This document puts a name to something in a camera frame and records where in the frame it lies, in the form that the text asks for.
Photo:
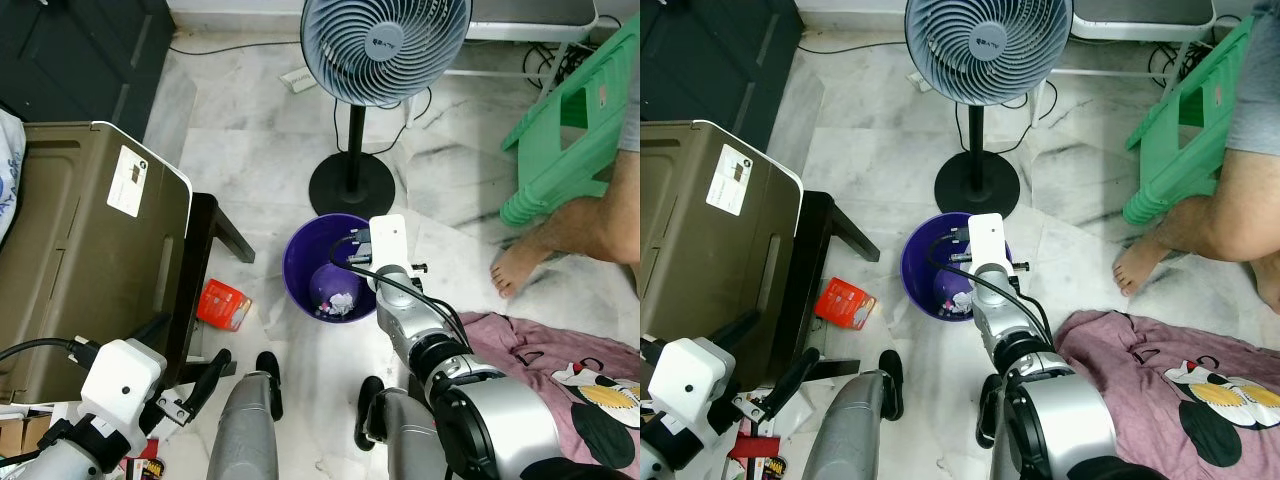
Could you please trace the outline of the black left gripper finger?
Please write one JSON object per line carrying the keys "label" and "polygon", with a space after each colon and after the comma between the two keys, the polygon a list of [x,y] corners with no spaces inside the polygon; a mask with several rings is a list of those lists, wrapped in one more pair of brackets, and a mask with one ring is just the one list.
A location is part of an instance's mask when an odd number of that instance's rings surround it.
{"label": "black left gripper finger", "polygon": [[740,314],[733,321],[718,328],[712,334],[712,343],[726,352],[733,351],[737,344],[751,334],[760,317],[760,310],[748,310]]}
{"label": "black left gripper finger", "polygon": [[786,406],[819,361],[819,349],[809,347],[792,362],[765,397],[765,420],[772,420]]}
{"label": "black left gripper finger", "polygon": [[172,315],[157,312],[146,324],[136,328],[128,339],[138,340],[156,352],[165,352],[170,325]]}
{"label": "black left gripper finger", "polygon": [[230,351],[223,348],[207,362],[187,364],[183,367],[183,381],[193,384],[191,393],[183,401],[186,419],[195,419],[198,415],[216,389],[219,380],[225,376],[224,371],[228,366],[234,367],[234,361]]}

